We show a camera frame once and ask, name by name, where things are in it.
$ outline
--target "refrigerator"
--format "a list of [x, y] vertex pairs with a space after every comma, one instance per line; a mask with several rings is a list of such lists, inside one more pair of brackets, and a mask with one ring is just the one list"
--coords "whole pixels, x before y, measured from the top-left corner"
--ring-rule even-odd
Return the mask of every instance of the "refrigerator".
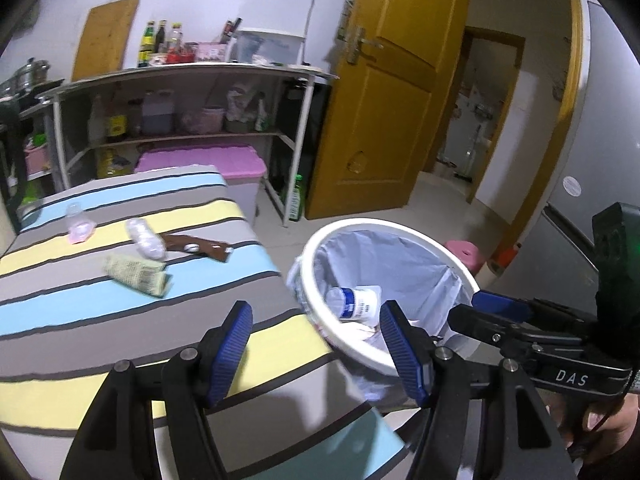
[[614, 202], [640, 206], [640, 66], [606, 11], [588, 5], [589, 75], [574, 142], [542, 214], [490, 290], [596, 314], [591, 218]]

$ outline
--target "white trash can rim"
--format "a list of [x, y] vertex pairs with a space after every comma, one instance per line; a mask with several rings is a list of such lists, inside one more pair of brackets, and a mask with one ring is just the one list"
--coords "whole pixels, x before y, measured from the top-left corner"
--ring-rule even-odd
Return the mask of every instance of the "white trash can rim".
[[[394, 222], [373, 218], [338, 220], [321, 228], [309, 238], [300, 256], [300, 279], [305, 289], [308, 306], [313, 311], [316, 322], [321, 325], [327, 339], [334, 346], [345, 352], [345, 354], [382, 374], [397, 377], [398, 372], [391, 359], [391, 355], [385, 351], [374, 348], [367, 342], [349, 338], [343, 329], [342, 323], [324, 303], [324, 298], [320, 294], [314, 275], [314, 257], [316, 251], [327, 239], [340, 232], [367, 230], [394, 234], [428, 248], [428, 250], [439, 257], [441, 261], [455, 270], [456, 274], [462, 279], [463, 288], [469, 294], [469, 297], [480, 289], [468, 269], [451, 252], [447, 251], [432, 238]], [[459, 352], [460, 357], [465, 359], [469, 358], [476, 348], [478, 348], [478, 344], [478, 341], [469, 339], [462, 351]]]

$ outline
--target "cutting board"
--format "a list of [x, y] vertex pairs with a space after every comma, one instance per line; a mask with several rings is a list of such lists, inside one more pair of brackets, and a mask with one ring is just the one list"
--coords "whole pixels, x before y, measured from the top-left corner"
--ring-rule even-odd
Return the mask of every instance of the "cutting board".
[[71, 81], [116, 72], [140, 0], [118, 0], [89, 11], [78, 44]]

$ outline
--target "round white sticker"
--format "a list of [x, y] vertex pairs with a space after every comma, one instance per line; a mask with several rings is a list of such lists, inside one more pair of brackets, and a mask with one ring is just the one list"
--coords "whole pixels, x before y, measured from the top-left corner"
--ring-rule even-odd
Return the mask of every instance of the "round white sticker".
[[562, 185], [564, 190], [571, 196], [580, 196], [582, 194], [582, 188], [580, 182], [575, 180], [572, 176], [566, 176], [562, 179]]

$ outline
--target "pink stool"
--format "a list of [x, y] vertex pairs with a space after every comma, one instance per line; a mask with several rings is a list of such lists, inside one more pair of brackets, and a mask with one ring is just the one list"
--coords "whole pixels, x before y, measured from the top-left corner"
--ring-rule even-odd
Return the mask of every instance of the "pink stool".
[[475, 276], [484, 265], [484, 258], [480, 250], [471, 242], [464, 240], [449, 240], [444, 247], [459, 259], [462, 264], [469, 269], [472, 276]]

